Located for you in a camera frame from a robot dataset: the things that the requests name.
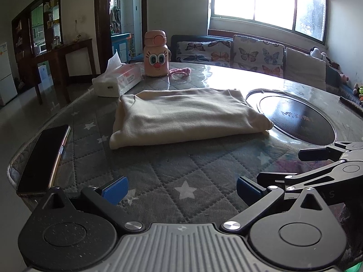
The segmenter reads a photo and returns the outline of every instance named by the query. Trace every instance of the refrigerator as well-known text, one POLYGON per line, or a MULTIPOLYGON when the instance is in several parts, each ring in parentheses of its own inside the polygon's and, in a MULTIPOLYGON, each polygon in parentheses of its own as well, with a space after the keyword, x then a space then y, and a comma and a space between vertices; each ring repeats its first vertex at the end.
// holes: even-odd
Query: refrigerator
POLYGON ((0 105, 7 104, 17 95, 11 73, 6 43, 0 44, 0 105))

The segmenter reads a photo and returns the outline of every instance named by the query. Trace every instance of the tissue box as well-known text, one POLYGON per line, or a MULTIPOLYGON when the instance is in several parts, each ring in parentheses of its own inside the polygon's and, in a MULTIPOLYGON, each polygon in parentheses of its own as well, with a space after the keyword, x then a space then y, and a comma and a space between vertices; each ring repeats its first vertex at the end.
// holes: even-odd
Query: tissue box
POLYGON ((136 64, 125 64, 92 79, 94 91, 101 97, 120 97, 141 81, 141 70, 136 64))

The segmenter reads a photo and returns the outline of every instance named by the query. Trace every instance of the window frame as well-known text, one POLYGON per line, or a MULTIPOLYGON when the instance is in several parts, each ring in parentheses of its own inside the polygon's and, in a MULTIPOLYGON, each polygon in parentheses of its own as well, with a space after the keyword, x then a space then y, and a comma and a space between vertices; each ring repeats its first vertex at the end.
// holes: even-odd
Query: window frame
POLYGON ((323 40, 320 41, 318 39, 315 39, 314 37, 308 36, 306 34, 303 34, 302 32, 298 32, 295 30, 296 27, 296 16, 297 16, 297 0, 295 0, 295 8, 294 8, 294 21, 293 21, 293 29, 289 30, 289 29, 285 29, 283 27, 279 27, 273 24, 269 24, 269 23, 264 23, 264 22, 260 22, 255 20, 255 12, 253 13, 253 19, 245 19, 245 18, 241 18, 241 17, 234 17, 234 16, 225 16, 225 15, 216 15, 214 13, 214 3, 215 0, 212 0, 211 3, 211 17, 215 17, 215 18, 228 18, 228 19, 234 19, 234 20, 238 20, 238 21, 245 21, 245 22, 252 22, 252 23, 256 23, 256 24, 260 24, 263 26, 268 26, 268 27, 272 27, 275 29, 280 29, 280 30, 284 30, 287 32, 290 32, 292 34, 296 34, 298 36, 301 36, 303 38, 306 38, 308 40, 317 42, 321 45, 325 45, 326 42, 326 36, 327 36, 327 29, 328 29, 328 16, 329 16, 329 0, 325 0, 325 22, 324 22, 324 35, 323 35, 323 40))

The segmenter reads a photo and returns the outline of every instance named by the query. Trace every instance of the pink strap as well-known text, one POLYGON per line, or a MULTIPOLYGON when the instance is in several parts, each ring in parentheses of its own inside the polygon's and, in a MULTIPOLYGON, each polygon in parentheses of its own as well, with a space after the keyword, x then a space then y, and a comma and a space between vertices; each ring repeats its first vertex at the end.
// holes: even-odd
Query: pink strap
POLYGON ((190 67, 185 68, 172 68, 169 70, 169 75, 175 75, 175 74, 181 74, 183 76, 189 76, 192 72, 192 69, 190 67))

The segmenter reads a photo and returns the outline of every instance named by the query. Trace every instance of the butterfly cushion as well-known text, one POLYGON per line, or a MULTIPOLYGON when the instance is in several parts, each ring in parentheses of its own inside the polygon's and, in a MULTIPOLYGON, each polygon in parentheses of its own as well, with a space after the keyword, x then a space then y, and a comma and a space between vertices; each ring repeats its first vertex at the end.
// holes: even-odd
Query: butterfly cushion
POLYGON ((177 62, 202 63, 229 67, 230 41, 177 43, 177 62))
POLYGON ((284 45, 246 36, 233 36, 230 66, 283 77, 284 45))

